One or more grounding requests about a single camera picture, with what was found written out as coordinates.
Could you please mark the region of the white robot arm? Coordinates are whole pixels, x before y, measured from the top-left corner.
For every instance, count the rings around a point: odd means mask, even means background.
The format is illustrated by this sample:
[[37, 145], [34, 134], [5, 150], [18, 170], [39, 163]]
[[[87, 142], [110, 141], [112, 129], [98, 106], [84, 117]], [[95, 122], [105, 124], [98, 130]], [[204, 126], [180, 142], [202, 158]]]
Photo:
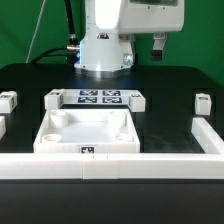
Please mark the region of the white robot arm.
[[184, 25], [185, 0], [85, 0], [85, 36], [75, 69], [108, 78], [131, 69], [136, 61], [136, 34], [151, 34], [150, 58], [159, 62], [167, 34]]

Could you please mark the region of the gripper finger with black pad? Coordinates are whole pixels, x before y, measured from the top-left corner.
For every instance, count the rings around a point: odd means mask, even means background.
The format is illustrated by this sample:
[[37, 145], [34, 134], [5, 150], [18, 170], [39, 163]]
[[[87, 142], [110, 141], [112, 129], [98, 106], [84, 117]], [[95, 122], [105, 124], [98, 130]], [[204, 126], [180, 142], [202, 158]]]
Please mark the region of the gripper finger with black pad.
[[163, 50], [167, 41], [166, 33], [155, 33], [153, 35], [154, 45], [150, 52], [151, 60], [154, 62], [159, 62], [163, 58]]

